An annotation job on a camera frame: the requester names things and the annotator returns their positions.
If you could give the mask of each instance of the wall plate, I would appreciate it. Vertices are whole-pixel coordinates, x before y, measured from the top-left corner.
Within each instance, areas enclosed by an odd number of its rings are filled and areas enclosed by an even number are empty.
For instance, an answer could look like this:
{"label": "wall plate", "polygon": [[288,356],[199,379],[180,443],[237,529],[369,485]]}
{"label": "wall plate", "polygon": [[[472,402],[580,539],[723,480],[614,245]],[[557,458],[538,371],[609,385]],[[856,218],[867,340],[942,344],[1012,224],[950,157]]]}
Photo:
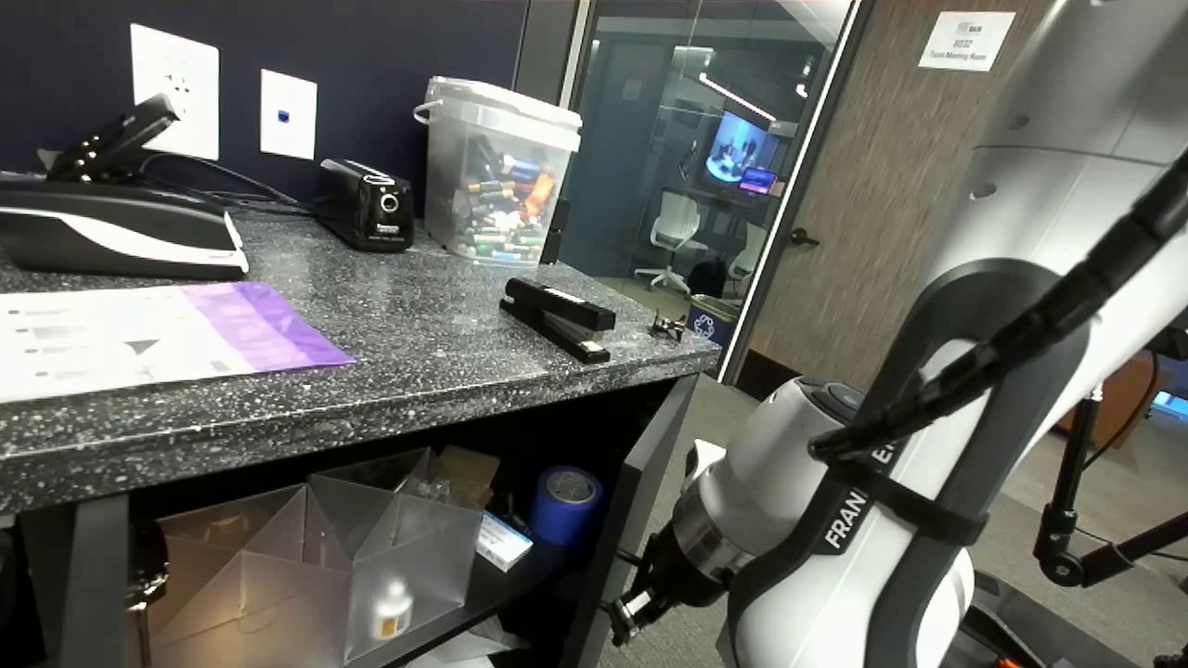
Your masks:
{"label": "wall plate", "polygon": [[134,99],[169,96],[180,121],[154,151],[218,158],[218,49],[154,27],[129,27]]}
{"label": "wall plate", "polygon": [[320,84],[259,69],[259,151],[312,158],[320,132]]}

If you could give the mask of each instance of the gray wall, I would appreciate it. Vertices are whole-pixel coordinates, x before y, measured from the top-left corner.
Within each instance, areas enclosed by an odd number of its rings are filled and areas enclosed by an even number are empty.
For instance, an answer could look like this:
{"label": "gray wall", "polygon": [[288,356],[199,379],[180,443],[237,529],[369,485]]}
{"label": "gray wall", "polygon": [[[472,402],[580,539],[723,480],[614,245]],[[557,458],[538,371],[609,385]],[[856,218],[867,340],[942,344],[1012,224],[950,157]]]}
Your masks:
{"label": "gray wall", "polygon": [[[827,142],[790,210],[823,245],[785,247],[749,348],[868,385],[908,315],[942,202],[1051,0],[875,0]],[[993,75],[918,69],[940,12],[1018,12]]]}

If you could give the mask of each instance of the purple paper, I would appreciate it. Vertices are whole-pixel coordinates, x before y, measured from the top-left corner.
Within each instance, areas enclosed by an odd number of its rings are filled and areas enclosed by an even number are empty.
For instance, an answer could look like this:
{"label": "purple paper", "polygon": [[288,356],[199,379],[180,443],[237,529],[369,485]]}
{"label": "purple paper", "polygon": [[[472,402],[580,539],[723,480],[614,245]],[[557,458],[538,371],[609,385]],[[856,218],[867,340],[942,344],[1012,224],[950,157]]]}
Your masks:
{"label": "purple paper", "polygon": [[258,371],[352,364],[330,338],[293,315],[293,307],[259,282],[199,286],[190,288],[190,299]]}

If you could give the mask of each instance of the blue object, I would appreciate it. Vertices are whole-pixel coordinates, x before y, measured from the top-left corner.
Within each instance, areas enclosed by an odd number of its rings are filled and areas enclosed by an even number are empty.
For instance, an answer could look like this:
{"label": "blue object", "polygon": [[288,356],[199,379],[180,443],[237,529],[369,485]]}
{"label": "blue object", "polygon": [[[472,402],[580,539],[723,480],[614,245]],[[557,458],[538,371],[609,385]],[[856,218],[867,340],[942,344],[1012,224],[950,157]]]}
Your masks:
{"label": "blue object", "polygon": [[580,466],[541,476],[531,508],[531,536],[551,544],[577,544],[602,501],[602,481]]}

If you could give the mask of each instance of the sticker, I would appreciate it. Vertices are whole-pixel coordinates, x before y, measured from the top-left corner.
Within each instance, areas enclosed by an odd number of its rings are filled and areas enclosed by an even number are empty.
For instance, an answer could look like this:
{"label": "sticker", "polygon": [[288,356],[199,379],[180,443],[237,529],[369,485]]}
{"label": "sticker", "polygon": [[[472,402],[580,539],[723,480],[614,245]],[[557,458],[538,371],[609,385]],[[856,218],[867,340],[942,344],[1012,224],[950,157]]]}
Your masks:
{"label": "sticker", "polygon": [[925,69],[997,69],[1015,12],[940,12],[925,45]]}

